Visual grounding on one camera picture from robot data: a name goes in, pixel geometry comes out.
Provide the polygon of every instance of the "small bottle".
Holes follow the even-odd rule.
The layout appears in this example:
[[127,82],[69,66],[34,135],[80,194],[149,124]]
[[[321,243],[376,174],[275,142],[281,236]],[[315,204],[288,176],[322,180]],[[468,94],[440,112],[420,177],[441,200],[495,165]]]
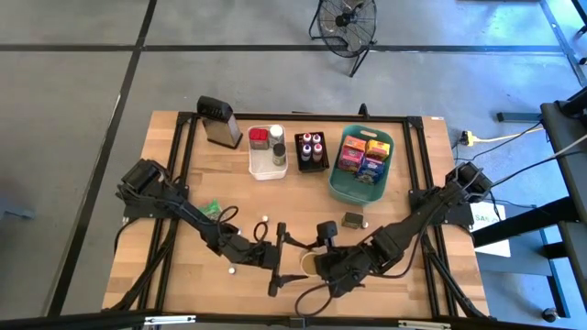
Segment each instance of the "small bottle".
[[314,144],[314,152],[312,153],[312,159],[314,161],[320,161],[322,159],[322,145],[319,143]]
[[312,134],[305,133],[303,140],[304,140],[304,144],[308,144],[308,143],[312,142]]
[[278,143],[283,143],[283,127],[273,125],[269,128],[269,148],[272,148]]
[[285,164],[285,145],[277,143],[273,146],[273,164],[282,166]]
[[312,156],[312,147],[309,144],[304,144],[302,147],[302,160],[309,161],[310,156]]
[[314,136],[312,137],[312,143],[316,144],[316,143],[320,143],[322,142],[322,138],[320,137],[319,134],[314,134]]

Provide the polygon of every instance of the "black tray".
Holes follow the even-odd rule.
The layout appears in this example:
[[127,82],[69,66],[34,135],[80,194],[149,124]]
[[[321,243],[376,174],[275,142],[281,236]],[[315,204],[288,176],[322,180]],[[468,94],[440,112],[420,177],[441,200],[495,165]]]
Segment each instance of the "black tray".
[[302,147],[304,146],[304,134],[308,132],[304,132],[302,134],[296,134],[293,136],[293,141],[295,141],[295,154],[297,155],[297,168],[302,173],[309,173],[314,171],[323,171],[325,169],[330,168],[330,164],[328,163],[328,152],[327,152],[327,143],[324,139],[323,132],[309,132],[310,134],[318,134],[322,138],[322,159],[320,161],[314,161],[312,156],[310,156],[310,160],[303,161],[302,160]]

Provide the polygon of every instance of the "gray floor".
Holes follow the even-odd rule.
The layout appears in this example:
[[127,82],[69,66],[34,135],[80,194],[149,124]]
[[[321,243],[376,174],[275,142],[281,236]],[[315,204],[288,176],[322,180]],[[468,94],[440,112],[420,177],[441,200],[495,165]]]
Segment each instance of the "gray floor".
[[[568,0],[548,1],[576,51],[581,27]],[[129,43],[136,40],[148,1],[4,1],[0,43]],[[306,32],[316,1],[160,1],[148,44],[319,44]],[[378,2],[380,44],[556,45],[534,2],[406,0]],[[0,192],[38,213],[0,222],[0,318],[37,316],[89,179],[128,64],[129,53],[0,53]],[[349,60],[326,52],[143,53],[108,163],[102,190],[64,312],[100,309],[122,204],[120,177],[134,164],[153,110],[194,110],[210,95],[237,111],[444,116],[453,141],[461,130],[480,138],[519,132],[497,124],[500,111],[537,111],[579,88],[558,54],[373,53],[354,79]],[[463,157],[488,148],[460,148]],[[522,137],[476,163],[499,179],[551,154],[543,133]],[[546,185],[544,177],[557,177]],[[566,194],[554,163],[495,190],[497,198],[543,204]],[[574,281],[568,265],[564,276]],[[483,273],[492,315],[544,324],[550,307],[543,278]],[[512,291],[499,284],[512,283]],[[587,317],[576,288],[565,288],[571,320]]]

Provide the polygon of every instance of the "wooden table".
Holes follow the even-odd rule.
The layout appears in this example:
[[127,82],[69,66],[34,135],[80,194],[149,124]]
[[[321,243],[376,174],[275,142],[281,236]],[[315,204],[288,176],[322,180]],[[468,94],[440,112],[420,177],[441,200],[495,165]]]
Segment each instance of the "wooden table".
[[[167,163],[176,117],[175,112],[153,113],[141,154],[143,159]],[[445,174],[453,168],[447,127],[442,118],[423,119],[434,182],[442,185]],[[243,132],[250,126],[275,124],[258,120],[239,120],[238,123]],[[237,150],[223,148],[206,141],[204,128],[198,121],[188,176],[190,201],[197,206],[216,198],[223,207],[237,205],[240,211],[231,223],[241,228],[243,235],[251,241],[253,227],[263,215],[268,215],[270,224],[267,239],[273,243],[278,222],[285,222],[288,231],[296,239],[311,243],[316,240],[316,224],[327,220],[339,223],[345,212],[364,214],[370,224],[368,229],[338,227],[335,243],[344,246],[355,245],[378,226],[399,222],[410,214],[407,199],[407,191],[411,189],[410,170],[402,125],[364,124],[387,132],[393,138],[395,148],[383,198],[369,206],[360,207],[338,202],[329,196],[328,171],[300,173],[293,142],[295,133],[323,131],[328,157],[333,164],[342,129],[350,123],[282,121],[279,124],[286,131],[289,161],[287,175],[276,181],[255,181],[249,174],[248,137],[243,137]],[[420,187],[425,187],[415,132],[412,135]],[[176,172],[179,172],[180,164],[178,161]],[[153,219],[139,219],[122,234],[105,293],[104,307],[117,303],[143,271],[153,223]],[[487,314],[482,279],[470,236],[455,226],[444,225],[443,229],[451,273],[476,307]],[[388,274],[405,269],[411,250],[412,247],[406,250],[406,257]],[[301,274],[299,260],[302,253],[300,248],[284,245],[281,274]],[[423,264],[422,255],[418,251],[412,270],[404,278],[385,280],[368,277],[363,281],[365,288],[357,288],[334,299],[320,316],[429,318],[431,315]],[[271,298],[267,295],[271,277],[269,270],[237,266],[236,275],[230,275],[227,268],[227,259],[208,250],[197,231],[182,221],[177,232],[163,310],[196,314],[293,315],[296,298],[321,282],[319,278],[295,281],[280,289],[277,297]],[[442,281],[438,275],[436,277],[440,310],[446,314]],[[156,273],[151,284],[150,307],[154,305],[158,278],[159,274]],[[326,289],[314,292],[303,300],[301,310],[314,311],[326,299]]]

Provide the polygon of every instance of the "white plastic container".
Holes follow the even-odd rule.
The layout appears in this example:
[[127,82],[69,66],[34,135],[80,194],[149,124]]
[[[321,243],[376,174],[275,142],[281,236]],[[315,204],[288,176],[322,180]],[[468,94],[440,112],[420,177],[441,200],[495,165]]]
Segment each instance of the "white plastic container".
[[[269,130],[272,125],[267,126],[251,126],[247,131],[247,137],[252,128],[265,128]],[[283,129],[283,144],[285,144],[285,128],[280,125]],[[275,180],[281,179],[287,172],[287,147],[285,147],[285,164],[277,166],[273,164],[273,148],[267,150],[256,150],[249,146],[249,172],[255,178],[255,180]]]

